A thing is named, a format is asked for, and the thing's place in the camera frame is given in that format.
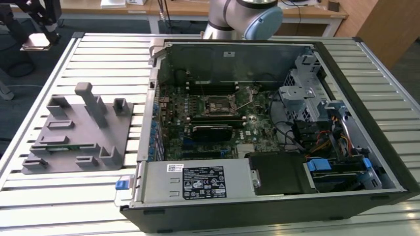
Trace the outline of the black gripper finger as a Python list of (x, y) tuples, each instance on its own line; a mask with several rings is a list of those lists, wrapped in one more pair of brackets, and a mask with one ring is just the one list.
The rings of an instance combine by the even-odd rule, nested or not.
[(57, 21), (61, 16), (61, 6), (58, 0), (24, 0), (18, 3), (18, 8), (25, 12), (40, 27), (46, 40), (56, 45), (60, 35), (56, 33)]
[(10, 36), (16, 40), (16, 42), (22, 45), (26, 42), (26, 32), (14, 19), (13, 12), (10, 9), (10, 5), (14, 4), (20, 6), (24, 4), (25, 0), (1, 0), (0, 1), (0, 21), (6, 26)]

